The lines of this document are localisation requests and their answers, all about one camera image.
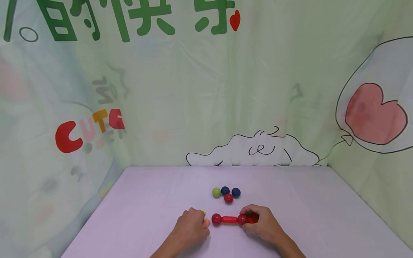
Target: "heart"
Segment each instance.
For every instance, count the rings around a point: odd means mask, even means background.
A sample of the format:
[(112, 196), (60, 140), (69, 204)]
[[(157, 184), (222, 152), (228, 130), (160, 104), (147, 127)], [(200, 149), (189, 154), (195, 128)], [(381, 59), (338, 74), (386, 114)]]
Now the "heart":
[(235, 14), (231, 15), (230, 17), (230, 24), (234, 31), (238, 30), (238, 27), (240, 26), (240, 22), (241, 22), (241, 15), (240, 15), (240, 12), (236, 10)]
[(383, 103), (382, 88), (375, 83), (361, 85), (351, 97), (346, 124), (357, 138), (379, 145), (396, 139), (407, 126), (407, 114), (397, 100)]

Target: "cloth backdrop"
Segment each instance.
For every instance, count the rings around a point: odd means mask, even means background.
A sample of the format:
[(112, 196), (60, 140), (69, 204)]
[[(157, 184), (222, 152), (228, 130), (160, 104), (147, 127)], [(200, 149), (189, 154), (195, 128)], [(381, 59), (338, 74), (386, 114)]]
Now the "cloth backdrop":
[(60, 257), (127, 166), (329, 165), (413, 247), (412, 12), (1, 1), (0, 256)]

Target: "red letter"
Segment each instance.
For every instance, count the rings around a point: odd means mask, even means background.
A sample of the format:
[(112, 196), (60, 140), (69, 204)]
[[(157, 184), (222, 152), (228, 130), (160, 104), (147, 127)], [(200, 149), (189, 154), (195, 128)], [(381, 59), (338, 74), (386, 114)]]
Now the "red letter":
[(69, 139), (69, 134), (72, 132), (73, 128), (75, 128), (76, 122), (75, 121), (69, 121), (65, 122), (61, 125), (56, 130), (55, 134), (55, 139), (56, 139), (56, 145), (57, 148), (63, 153), (70, 153), (74, 152), (83, 145), (83, 141), (81, 138), (72, 141)]
[(109, 112), (109, 125), (113, 129), (125, 129), (125, 125), (123, 124), (123, 120), (122, 120), (122, 118), (119, 117), (121, 115), (122, 115), (122, 113), (121, 113), (120, 109), (112, 109)]
[(92, 115), (93, 121), (99, 122), (100, 130), (102, 133), (106, 132), (106, 128), (104, 127), (103, 119), (107, 117), (106, 109), (99, 110), (98, 112), (93, 113)]

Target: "dark blue ball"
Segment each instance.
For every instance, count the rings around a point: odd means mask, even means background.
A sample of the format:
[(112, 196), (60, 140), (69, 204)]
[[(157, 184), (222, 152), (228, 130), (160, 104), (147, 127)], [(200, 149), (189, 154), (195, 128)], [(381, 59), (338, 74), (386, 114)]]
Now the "dark blue ball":
[(229, 194), (229, 193), (230, 193), (230, 189), (228, 187), (224, 186), (224, 187), (221, 188), (222, 196), (224, 196), (226, 194)]
[(241, 191), (240, 191), (238, 188), (234, 188), (234, 189), (231, 191), (231, 193), (232, 193), (232, 195), (233, 195), (234, 197), (239, 197), (239, 196), (241, 195)]

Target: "yellow-green ball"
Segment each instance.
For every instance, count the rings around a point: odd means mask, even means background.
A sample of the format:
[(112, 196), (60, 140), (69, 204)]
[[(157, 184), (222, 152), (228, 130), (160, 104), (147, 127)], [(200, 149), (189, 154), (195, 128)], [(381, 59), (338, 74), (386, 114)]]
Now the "yellow-green ball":
[(215, 187), (214, 189), (212, 189), (212, 195), (213, 195), (215, 198), (220, 197), (220, 196), (221, 196), (221, 189)]

